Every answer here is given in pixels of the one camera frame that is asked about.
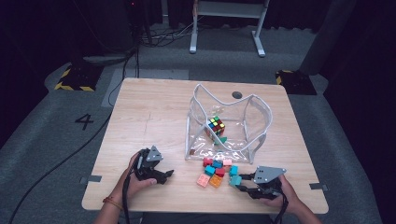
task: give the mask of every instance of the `bracelet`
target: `bracelet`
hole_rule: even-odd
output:
[[[111,198],[112,198],[112,197],[106,197],[106,198],[104,198],[104,199],[103,199],[103,203],[112,203],[112,204],[114,204],[116,207],[118,207],[118,208],[122,211],[122,210],[123,210],[122,206],[119,205],[119,204],[117,204],[117,203],[115,203]]]

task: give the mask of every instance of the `number 4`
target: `number 4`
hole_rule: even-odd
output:
[[[75,123],[84,123],[84,127],[82,128],[83,131],[87,128],[88,123],[93,123],[93,120],[90,120],[91,115],[86,114],[79,119],[76,119]]]

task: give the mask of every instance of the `wooden table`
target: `wooden table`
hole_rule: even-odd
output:
[[[277,213],[278,210],[252,200],[247,193],[228,184],[228,175],[217,189],[196,184],[204,171],[201,161],[185,161],[187,114],[192,92],[202,83],[222,102],[235,99],[233,91],[244,96],[260,96],[272,109],[273,123],[253,164],[238,163],[240,174],[255,172],[258,165],[286,168],[285,176],[298,196],[316,214],[328,212],[312,161],[292,111],[288,95],[281,86],[164,79],[126,78],[120,89],[106,135],[92,170],[100,182],[90,182],[82,206],[99,210],[141,148],[156,146],[164,159],[156,166],[162,172],[175,170],[164,185],[140,191],[129,203],[132,211],[204,213]]]

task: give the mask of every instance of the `clear plastic container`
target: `clear plastic container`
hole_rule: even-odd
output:
[[[225,125],[215,134],[208,121],[218,117]],[[272,122],[271,109],[259,96],[251,94],[233,103],[223,103],[202,84],[193,92],[187,116],[186,160],[254,162]]]

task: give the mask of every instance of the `gray carpet floor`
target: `gray carpet floor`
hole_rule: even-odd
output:
[[[297,70],[315,38],[308,30],[263,30],[261,40],[267,55],[260,58],[249,33],[252,29],[203,30],[198,35],[196,54],[189,54],[188,35],[166,47],[141,47],[140,68],[188,71],[191,80],[276,84],[275,72]],[[0,150],[0,223],[7,223],[27,190],[84,146],[112,111],[103,102],[122,64],[104,69],[95,92],[56,91],[54,87],[66,66],[48,75],[45,85],[49,94]],[[131,60],[128,73],[134,73],[134,67]],[[289,95],[289,98],[319,181],[330,189],[325,192],[329,213],[319,217],[324,223],[381,223],[371,183],[322,95],[327,80],[321,75],[312,76],[311,80],[318,95]],[[83,130],[83,124],[75,120],[86,114],[91,115],[93,123]],[[91,174],[105,130],[106,126],[30,191],[13,223],[94,220],[97,212],[81,207],[85,185],[79,182]],[[298,220],[286,215],[284,223],[298,223]]]

